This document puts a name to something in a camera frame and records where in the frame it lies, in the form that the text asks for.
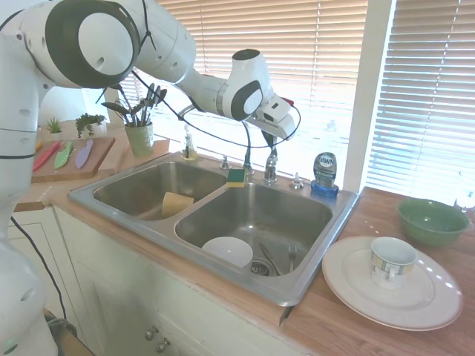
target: window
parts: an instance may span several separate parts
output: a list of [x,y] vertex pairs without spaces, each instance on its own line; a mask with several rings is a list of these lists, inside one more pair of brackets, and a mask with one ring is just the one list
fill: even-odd
[[367,184],[452,205],[475,168],[475,2],[398,0]]
[[106,121],[110,122],[107,109],[101,105],[105,102],[104,96],[101,97],[102,89],[81,89],[81,92],[82,98],[84,99],[85,112],[89,115],[103,115]]
[[[341,184],[353,112],[367,0],[160,0],[181,21],[197,43],[195,68],[204,74],[227,78],[232,55],[256,48],[266,57],[275,92],[295,101],[302,114],[296,137],[278,147],[280,171],[312,178],[313,160],[322,150],[321,138],[330,126],[338,129],[334,148]],[[158,83],[144,75],[147,82]],[[190,104],[171,85],[168,103],[177,111]],[[145,88],[129,76],[123,83],[128,96],[144,97]],[[242,124],[210,114],[187,115],[203,130],[247,143]],[[154,112],[154,131],[183,140],[183,123],[161,105]],[[243,159],[245,148],[226,144],[193,131],[195,145]],[[265,145],[261,132],[252,129],[252,144]],[[270,150],[253,149],[252,161],[264,165]]]

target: wooden cutting board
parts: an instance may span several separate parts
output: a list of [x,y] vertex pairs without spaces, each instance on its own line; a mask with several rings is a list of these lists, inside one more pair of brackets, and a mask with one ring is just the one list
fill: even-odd
[[[94,145],[92,147],[91,154],[89,155],[88,161],[81,169],[76,168],[75,161],[77,152],[86,146],[86,139],[70,140],[73,143],[73,151],[69,156],[68,163],[60,169],[54,169],[54,159],[56,158],[56,155],[58,154],[58,152],[65,149],[67,141],[63,141],[61,144],[61,148],[56,153],[54,153],[39,170],[33,172],[31,182],[58,182],[62,180],[86,179],[94,177],[102,161],[107,156],[109,150],[114,144],[115,138],[101,137],[93,140]],[[42,155],[42,153],[45,152],[53,144],[54,142],[44,142],[41,150],[36,153],[35,159],[38,159]]]

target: sponge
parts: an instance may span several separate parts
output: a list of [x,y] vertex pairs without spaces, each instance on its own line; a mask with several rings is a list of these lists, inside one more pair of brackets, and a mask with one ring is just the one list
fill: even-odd
[[230,169],[227,185],[230,188],[244,188],[246,183],[246,171],[243,169]]

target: plant pot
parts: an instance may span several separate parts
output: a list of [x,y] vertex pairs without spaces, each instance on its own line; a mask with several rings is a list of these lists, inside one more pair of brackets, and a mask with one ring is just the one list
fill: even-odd
[[89,135],[89,130],[85,128],[82,131],[81,138],[82,139],[97,139],[99,137],[106,137],[107,136],[107,122],[101,122],[101,125],[92,124],[92,135]]
[[144,128],[129,128],[125,126],[128,141],[131,144],[135,157],[143,157],[154,152],[154,126],[150,124]]
[[51,133],[50,132],[50,139],[51,139],[51,141],[62,141],[64,139],[62,131],[58,132],[58,133]]

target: sink basin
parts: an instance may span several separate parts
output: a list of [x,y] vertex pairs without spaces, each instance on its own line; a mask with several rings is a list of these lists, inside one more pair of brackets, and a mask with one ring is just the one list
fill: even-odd
[[[207,268],[281,306],[303,298],[321,260],[347,221],[357,195],[340,191],[336,199],[314,195],[307,182],[299,191],[279,177],[248,177],[244,188],[226,186],[227,171],[215,159],[185,161],[169,154],[72,191],[70,199],[163,248]],[[167,191],[195,198],[173,217],[161,215]],[[232,236],[252,247],[252,271],[201,249],[212,238]],[[260,244],[272,255],[279,276]],[[289,246],[295,245],[294,271]]]
[[164,162],[104,185],[94,199],[139,220],[161,220],[166,192],[200,201],[226,184],[221,174],[180,162]]
[[199,248],[215,237],[237,237],[250,244],[257,261],[266,260],[259,247],[263,243],[279,271],[288,273],[289,245],[297,247],[297,268],[332,216],[332,211],[317,200],[249,184],[225,191],[179,221],[175,231]]

